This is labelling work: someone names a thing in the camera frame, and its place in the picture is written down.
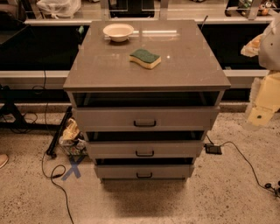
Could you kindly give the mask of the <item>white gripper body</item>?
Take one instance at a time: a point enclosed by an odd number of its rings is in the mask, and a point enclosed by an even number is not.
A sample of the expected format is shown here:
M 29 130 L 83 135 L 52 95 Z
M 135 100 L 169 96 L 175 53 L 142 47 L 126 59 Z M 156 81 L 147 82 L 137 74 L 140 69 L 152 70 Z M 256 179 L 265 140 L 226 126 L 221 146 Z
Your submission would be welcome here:
M 280 109 L 280 73 L 270 71 L 263 79 L 255 78 L 245 111 L 245 130 L 259 130 Z

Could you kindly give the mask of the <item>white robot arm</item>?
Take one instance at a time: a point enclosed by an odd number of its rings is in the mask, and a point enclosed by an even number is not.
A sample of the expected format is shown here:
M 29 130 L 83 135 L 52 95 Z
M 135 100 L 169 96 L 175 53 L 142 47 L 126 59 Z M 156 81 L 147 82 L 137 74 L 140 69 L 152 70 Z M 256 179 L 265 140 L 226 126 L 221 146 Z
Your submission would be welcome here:
M 280 109 L 280 14 L 241 49 L 241 54 L 257 56 L 259 65 L 269 71 L 264 78 L 254 79 L 245 111 L 243 127 L 259 130 Z

